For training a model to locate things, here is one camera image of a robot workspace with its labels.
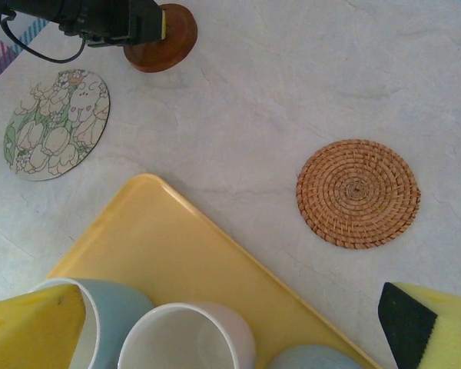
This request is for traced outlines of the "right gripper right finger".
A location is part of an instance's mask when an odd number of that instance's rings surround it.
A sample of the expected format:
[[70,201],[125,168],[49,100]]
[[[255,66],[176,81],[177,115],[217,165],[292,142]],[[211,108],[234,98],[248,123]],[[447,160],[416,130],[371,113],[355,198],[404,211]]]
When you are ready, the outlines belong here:
[[386,282],[378,318],[398,368],[461,368],[461,297]]

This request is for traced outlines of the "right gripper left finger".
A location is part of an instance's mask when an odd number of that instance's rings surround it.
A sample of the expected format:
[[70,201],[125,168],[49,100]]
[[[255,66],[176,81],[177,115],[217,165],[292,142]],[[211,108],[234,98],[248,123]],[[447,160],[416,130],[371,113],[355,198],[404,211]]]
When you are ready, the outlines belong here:
[[68,368],[85,317],[74,284],[0,301],[0,368]]

